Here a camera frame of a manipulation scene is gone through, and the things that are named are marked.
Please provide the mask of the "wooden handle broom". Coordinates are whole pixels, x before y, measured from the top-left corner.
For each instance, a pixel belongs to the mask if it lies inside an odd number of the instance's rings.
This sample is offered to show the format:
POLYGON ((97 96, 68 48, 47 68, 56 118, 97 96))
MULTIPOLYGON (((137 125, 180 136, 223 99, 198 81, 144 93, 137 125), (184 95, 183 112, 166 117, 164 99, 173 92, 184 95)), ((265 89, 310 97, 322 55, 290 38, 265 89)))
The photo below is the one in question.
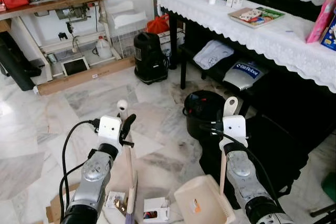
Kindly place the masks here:
MULTIPOLYGON (((128 102, 126 100, 119 100, 117 103, 118 107, 118 116, 122 120, 122 123, 124 123, 124 120, 129 116, 128 115, 128 102)), ((130 137, 130 133, 128 134, 128 137, 125 138, 127 142, 133 142, 132 138, 130 137)), ((128 146, 124 147, 124 154, 125 154, 125 161, 128 165, 128 175, 129 175, 129 185, 130 188, 128 190, 128 198, 127 198, 127 209, 125 210, 125 224, 136 224, 135 218, 134 218, 134 211, 136 209, 136 199, 137 199, 137 174, 136 169, 134 169, 133 166, 133 156, 134 151, 133 148, 130 148, 128 146)))

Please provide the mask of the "beige plastic dustpan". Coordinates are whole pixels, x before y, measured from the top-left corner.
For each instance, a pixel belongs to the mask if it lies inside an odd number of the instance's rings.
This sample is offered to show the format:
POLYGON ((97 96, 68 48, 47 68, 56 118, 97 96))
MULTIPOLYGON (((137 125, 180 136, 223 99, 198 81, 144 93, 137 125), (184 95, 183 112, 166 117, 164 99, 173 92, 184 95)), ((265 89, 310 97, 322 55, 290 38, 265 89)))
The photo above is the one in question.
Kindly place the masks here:
MULTIPOLYGON (((236 97, 225 99, 223 116, 233 115, 237 107, 236 97)), ((225 164, 221 155, 219 183, 212 175, 204 174, 187 181, 175 191, 174 197, 186 224, 233 224, 237 219, 224 193, 225 164)))

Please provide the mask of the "black canister vacuum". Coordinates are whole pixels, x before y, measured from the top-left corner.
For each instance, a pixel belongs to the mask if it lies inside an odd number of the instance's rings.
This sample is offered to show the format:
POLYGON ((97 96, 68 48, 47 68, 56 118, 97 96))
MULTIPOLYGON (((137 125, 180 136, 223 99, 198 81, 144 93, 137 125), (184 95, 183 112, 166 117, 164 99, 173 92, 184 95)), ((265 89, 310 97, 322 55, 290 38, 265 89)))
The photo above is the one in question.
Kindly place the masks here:
POLYGON ((160 38, 149 32, 139 33, 133 40, 136 49, 134 74, 148 85, 167 78, 168 58, 162 52, 160 38))

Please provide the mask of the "black plastic bucket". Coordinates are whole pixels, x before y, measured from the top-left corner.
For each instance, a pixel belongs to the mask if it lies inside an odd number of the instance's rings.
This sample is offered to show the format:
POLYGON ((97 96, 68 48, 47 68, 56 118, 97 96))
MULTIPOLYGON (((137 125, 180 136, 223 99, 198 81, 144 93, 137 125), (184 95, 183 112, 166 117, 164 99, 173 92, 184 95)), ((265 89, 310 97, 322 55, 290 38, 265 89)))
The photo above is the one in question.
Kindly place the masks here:
POLYGON ((187 132, 199 142, 218 142, 211 130, 220 130, 225 99, 216 92, 199 90, 187 95, 183 102, 187 132))

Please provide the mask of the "clear plastic jug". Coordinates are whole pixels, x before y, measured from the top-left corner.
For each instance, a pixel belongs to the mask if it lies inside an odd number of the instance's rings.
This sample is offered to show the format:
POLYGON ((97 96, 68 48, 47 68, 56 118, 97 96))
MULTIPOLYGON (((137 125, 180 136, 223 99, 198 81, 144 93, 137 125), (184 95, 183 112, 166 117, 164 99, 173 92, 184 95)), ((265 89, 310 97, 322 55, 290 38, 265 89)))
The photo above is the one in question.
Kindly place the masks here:
POLYGON ((111 45, 105 37, 99 36, 96 42, 96 52, 99 58, 108 59, 112 57, 111 45))

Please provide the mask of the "small white carton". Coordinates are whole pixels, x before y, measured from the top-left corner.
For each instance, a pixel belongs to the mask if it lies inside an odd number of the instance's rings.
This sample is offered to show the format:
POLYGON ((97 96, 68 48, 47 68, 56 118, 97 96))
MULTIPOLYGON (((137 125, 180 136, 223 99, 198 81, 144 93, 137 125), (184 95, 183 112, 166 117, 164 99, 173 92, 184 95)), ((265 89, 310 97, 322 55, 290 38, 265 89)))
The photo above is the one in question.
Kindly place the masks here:
POLYGON ((142 214, 143 224, 168 224, 170 220, 168 199, 165 197, 145 199, 142 214))

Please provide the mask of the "brown cardboard piece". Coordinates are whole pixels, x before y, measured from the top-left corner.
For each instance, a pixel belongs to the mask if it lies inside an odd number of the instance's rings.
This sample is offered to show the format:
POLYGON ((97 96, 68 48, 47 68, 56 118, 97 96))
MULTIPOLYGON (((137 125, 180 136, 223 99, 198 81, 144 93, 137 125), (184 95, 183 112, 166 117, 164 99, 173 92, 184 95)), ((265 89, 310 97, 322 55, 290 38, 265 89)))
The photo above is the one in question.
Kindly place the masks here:
MULTIPOLYGON (((68 201, 68 205, 71 203, 72 198, 74 197, 75 190, 79 188, 79 183, 70 184, 69 186, 69 197, 70 201, 68 201)), ((50 201, 50 206, 45 208, 46 217, 48 220, 48 224, 60 224, 60 200, 58 197, 53 198, 53 200, 50 201)))

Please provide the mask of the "orange red plastic bag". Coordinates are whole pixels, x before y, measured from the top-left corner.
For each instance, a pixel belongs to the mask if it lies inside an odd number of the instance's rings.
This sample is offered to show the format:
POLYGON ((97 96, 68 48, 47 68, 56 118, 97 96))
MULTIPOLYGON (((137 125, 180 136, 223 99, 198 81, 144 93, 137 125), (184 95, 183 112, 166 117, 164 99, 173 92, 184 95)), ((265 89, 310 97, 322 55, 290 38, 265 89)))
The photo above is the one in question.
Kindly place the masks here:
POLYGON ((146 25, 146 32, 159 34, 170 30, 170 16, 168 14, 157 16, 154 20, 149 21, 146 25))

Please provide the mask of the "white printed cloth bag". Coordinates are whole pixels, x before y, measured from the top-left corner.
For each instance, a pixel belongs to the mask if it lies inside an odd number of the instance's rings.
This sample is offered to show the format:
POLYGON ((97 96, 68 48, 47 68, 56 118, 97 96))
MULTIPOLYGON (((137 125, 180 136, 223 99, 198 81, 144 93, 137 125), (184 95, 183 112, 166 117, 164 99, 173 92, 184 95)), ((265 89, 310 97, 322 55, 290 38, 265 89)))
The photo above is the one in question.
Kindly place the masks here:
POLYGON ((235 50, 221 41, 212 40, 207 42, 197 54, 195 54, 194 62, 203 70, 215 66, 221 59, 228 58, 235 53, 235 50))

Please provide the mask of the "silver bag with blue label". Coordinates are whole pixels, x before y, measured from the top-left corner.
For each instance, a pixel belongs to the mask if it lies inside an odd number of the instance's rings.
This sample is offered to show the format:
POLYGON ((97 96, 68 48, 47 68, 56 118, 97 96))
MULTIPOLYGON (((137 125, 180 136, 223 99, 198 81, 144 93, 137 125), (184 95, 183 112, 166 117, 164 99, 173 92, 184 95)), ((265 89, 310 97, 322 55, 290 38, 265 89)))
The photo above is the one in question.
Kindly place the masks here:
POLYGON ((251 59, 240 59, 225 73, 224 82, 232 84, 238 90, 252 87, 269 70, 251 59))

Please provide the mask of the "black long case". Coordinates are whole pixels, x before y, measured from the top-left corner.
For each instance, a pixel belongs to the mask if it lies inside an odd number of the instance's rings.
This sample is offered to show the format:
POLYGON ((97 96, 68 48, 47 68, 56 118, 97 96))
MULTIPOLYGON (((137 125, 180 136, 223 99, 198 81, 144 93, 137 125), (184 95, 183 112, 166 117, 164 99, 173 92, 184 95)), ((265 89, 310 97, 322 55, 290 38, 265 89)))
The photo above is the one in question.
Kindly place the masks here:
POLYGON ((33 90, 31 77, 41 75, 41 69, 31 64, 9 32, 0 32, 0 65, 7 70, 22 91, 33 90))

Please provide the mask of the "wooden top workbench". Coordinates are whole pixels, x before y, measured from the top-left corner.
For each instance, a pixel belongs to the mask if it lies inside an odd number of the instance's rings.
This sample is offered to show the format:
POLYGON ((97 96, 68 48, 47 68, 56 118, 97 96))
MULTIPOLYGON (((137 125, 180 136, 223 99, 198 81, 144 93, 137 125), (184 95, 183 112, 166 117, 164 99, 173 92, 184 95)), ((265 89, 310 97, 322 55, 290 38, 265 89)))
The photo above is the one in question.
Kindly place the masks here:
POLYGON ((45 0, 0 12, 0 31, 7 31, 13 35, 17 44, 21 46, 25 56, 36 56, 44 65, 41 69, 41 75, 32 78, 35 84, 33 91, 36 94, 49 95, 134 66, 134 58, 122 59, 111 45, 110 28, 107 23, 104 1, 45 0), (93 12, 97 15, 96 20, 103 19, 102 27, 98 31, 69 35, 68 39, 45 42, 43 46, 39 46, 36 43, 34 37, 30 34, 24 21, 21 19, 24 15, 76 7, 88 3, 95 3, 97 6, 97 8, 93 9, 93 12), (86 48, 89 44, 97 42, 99 36, 105 37, 110 43, 111 58, 99 58, 92 50, 86 48), (90 66, 89 70, 64 76, 61 63, 69 59, 81 57, 86 58, 90 66))

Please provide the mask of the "pink plastic package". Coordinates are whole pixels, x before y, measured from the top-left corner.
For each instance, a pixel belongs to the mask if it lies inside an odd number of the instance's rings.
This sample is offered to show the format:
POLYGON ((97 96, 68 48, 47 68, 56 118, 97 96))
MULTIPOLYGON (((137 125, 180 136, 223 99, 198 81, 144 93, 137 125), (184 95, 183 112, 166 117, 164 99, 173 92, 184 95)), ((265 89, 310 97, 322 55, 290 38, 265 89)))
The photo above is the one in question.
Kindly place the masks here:
POLYGON ((336 0, 325 0, 322 4, 321 12, 315 22, 312 31, 309 33, 309 36, 306 38, 306 42, 319 41, 322 33, 326 29, 328 22, 333 14, 333 9, 335 7, 336 0))

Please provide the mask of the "white lace tablecloth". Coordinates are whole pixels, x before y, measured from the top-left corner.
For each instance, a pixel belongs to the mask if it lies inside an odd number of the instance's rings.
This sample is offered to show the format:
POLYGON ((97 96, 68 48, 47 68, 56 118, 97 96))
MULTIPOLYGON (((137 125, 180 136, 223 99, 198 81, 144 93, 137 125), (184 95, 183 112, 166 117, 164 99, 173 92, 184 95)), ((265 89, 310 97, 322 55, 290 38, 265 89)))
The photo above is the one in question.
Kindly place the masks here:
POLYGON ((336 52, 319 42, 306 42, 314 26, 312 21, 285 14, 254 29, 233 20, 229 14, 234 9, 224 0, 217 0, 215 4, 209 4, 208 0, 157 0, 157 3, 159 7, 264 55, 301 78, 336 92, 336 52))

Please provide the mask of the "black table frame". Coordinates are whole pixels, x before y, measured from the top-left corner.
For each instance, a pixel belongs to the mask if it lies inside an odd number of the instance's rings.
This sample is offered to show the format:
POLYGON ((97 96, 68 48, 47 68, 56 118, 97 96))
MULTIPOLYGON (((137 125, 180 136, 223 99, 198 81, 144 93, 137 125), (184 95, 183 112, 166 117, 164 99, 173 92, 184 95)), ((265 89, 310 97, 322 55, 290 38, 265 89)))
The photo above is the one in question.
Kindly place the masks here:
POLYGON ((288 97, 293 99, 296 109, 303 112, 310 111, 308 108, 309 105, 315 106, 312 109, 314 112, 318 108, 325 110, 329 102, 333 102, 336 99, 335 93, 331 92, 329 88, 319 85, 316 80, 305 78, 298 67, 283 63, 279 59, 272 59, 269 53, 262 53, 257 49, 252 49, 251 46, 248 46, 244 42, 234 41, 222 34, 206 29, 206 27, 185 18, 185 16, 170 10, 167 10, 166 13, 171 33, 170 68, 174 70, 177 68, 177 65, 181 66, 181 88, 186 87, 186 66, 194 58, 195 49, 204 46, 210 39, 214 39, 231 46, 235 50, 234 56, 232 59, 225 59, 225 65, 222 67, 215 67, 214 70, 202 70, 201 76, 202 78, 210 77, 217 83, 221 83, 235 96, 242 98, 244 102, 243 109, 245 110, 249 106, 255 105, 257 108, 262 109, 262 111, 271 111, 269 103, 264 102, 263 98, 266 97, 265 92, 271 92, 272 90, 285 92, 288 97), (194 27, 197 34, 192 37, 186 37, 183 47, 179 47, 177 45, 177 27, 183 24, 194 27), (252 88, 247 88, 246 90, 240 90, 231 83, 224 82, 225 69, 232 66, 240 58, 252 59, 252 61, 258 63, 260 66, 267 68, 269 75, 262 78, 261 82, 252 88))

